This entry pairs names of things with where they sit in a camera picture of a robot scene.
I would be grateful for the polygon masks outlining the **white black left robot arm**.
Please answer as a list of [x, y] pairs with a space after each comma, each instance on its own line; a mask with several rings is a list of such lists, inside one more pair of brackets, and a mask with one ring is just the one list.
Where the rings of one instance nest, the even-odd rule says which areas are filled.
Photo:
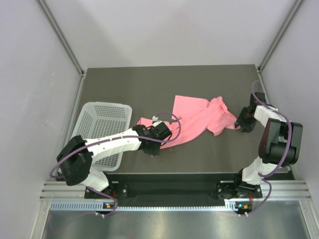
[[142, 150], [149, 155], [158, 155], [163, 142], [171, 136], [172, 132], [163, 121], [148, 127], [138, 124], [103, 138], [83, 139], [77, 135], [58, 154], [57, 162], [66, 159], [60, 165], [66, 185], [82, 184], [106, 198], [112, 194], [113, 185], [104, 172], [92, 166], [95, 162], [126, 151]]

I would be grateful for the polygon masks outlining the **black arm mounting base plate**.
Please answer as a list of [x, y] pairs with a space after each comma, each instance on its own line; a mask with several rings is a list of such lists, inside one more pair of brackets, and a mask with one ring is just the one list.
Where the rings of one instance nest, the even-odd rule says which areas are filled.
[[259, 185], [241, 181], [240, 173], [108, 174], [102, 193], [121, 206], [213, 205], [224, 199], [260, 199]]

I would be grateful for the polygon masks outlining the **pink t shirt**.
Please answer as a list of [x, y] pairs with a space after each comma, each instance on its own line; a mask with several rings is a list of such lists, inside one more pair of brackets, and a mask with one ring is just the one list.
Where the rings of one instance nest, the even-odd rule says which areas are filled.
[[168, 123], [167, 127], [176, 140], [169, 142], [161, 149], [187, 143], [205, 130], [209, 130], [214, 136], [220, 135], [224, 129], [239, 129], [235, 126], [237, 118], [228, 111], [221, 96], [212, 100], [175, 96], [172, 113], [181, 123], [181, 133], [178, 135], [178, 122]]

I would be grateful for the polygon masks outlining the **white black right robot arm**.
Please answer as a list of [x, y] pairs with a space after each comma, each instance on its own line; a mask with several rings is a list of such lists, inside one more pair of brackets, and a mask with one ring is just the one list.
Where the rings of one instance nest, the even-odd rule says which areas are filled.
[[235, 122], [242, 132], [251, 132], [256, 123], [264, 127], [258, 157], [236, 175], [233, 192], [239, 198], [255, 193], [262, 179], [282, 167], [295, 164], [300, 155], [303, 125], [286, 119], [272, 105], [267, 105], [265, 94], [251, 94], [250, 104], [244, 107]]

